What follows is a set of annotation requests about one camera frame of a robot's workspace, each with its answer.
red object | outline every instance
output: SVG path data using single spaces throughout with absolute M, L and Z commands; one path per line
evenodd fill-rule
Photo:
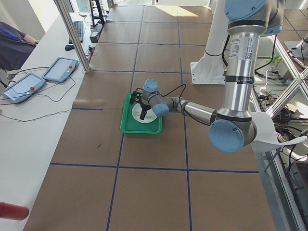
M 0 218 L 23 220 L 28 214 L 29 209 L 27 207 L 0 202 Z

white plate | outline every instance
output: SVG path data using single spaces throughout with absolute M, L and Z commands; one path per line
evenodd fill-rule
M 155 115 L 155 113 L 153 112 L 152 109 L 148 110 L 147 114 L 145 115 L 144 120 L 140 119 L 140 115 L 141 115 L 141 111 L 142 108 L 140 106 L 139 103 L 135 104 L 135 106 L 133 107 L 133 109 L 131 110 L 131 114 L 134 117 L 135 120 L 137 120 L 139 123 L 143 123 L 143 124 L 147 124 L 147 123 L 151 123 L 152 121 L 154 121 L 157 116 Z

person's arm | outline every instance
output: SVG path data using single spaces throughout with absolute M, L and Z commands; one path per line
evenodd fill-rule
M 27 42 L 29 42 L 29 43 L 31 43 L 31 44 L 33 44 L 35 46 L 37 44 L 36 40 L 33 37 L 29 36 L 29 35 L 25 35 L 24 36 L 24 40 L 26 40 Z

light blue joint cap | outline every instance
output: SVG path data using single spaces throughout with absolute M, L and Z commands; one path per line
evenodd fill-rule
M 268 28 L 268 30 L 263 34 L 263 36 L 275 35 L 278 34 L 282 30 L 282 24 L 278 26 L 273 26 Z
M 164 103 L 156 104 L 154 107 L 152 107 L 152 109 L 157 117 L 163 117 L 169 113 L 169 107 Z
M 158 90 L 158 82 L 155 79 L 148 79 L 144 82 L 143 90 L 153 92 Z
M 210 126 L 209 137 L 212 144 L 225 153 L 234 153 L 244 145 L 241 130 L 232 122 L 219 119 Z
M 257 13 L 266 0 L 226 0 L 225 14 L 232 21 L 247 19 Z

white desk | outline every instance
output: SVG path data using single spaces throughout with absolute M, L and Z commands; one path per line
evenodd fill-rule
M 83 20 L 76 13 L 72 14 L 72 19 L 73 21 Z M 88 46 L 93 44 L 89 38 L 90 26 L 84 23 L 84 28 L 82 46 L 86 51 Z M 22 69 L 48 67 L 59 56 L 78 59 L 75 50 L 64 50 L 66 44 L 68 44 L 68 32 L 62 18 L 58 16 Z M 45 71 L 46 69 L 32 72 L 41 76 Z M 15 80 L 23 76 L 24 74 L 17 75 Z M 82 66 L 79 65 L 71 76 L 76 85 L 58 103 L 52 102 L 47 97 L 34 95 L 20 105 L 0 106 L 0 109 L 3 110 L 2 114 L 28 120 L 71 109 L 83 76 Z M 45 84 L 42 90 L 53 84 Z M 42 92 L 42 94 L 57 100 L 72 85 L 73 81 L 68 79 L 64 83 Z M 0 101 L 0 104 L 4 103 L 10 102 L 8 100 Z M 27 123 L 0 116 L 0 201 L 32 209 L 68 115 L 69 112 L 61 113 Z M 0 219 L 0 230 L 22 231 L 26 221 L 27 219 L 23 221 Z

